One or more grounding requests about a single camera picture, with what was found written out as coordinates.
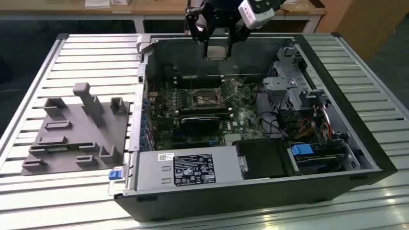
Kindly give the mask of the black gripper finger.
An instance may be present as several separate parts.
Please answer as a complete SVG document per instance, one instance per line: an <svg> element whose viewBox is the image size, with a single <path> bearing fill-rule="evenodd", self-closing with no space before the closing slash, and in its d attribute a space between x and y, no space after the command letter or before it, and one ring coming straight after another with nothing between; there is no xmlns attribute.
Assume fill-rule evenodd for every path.
<svg viewBox="0 0 409 230"><path fill-rule="evenodd" d="M197 24L200 19L205 22L202 30ZM213 12L208 8L186 8L185 21L192 39L202 45L202 58L206 58L209 38L213 34Z"/></svg>
<svg viewBox="0 0 409 230"><path fill-rule="evenodd" d="M245 41L246 38L249 37L250 30L246 27L245 23L242 20L234 21L234 20L228 20L225 22L225 27L228 28L228 50L226 50L226 58L230 57L232 55L232 48L233 44Z"/></svg>

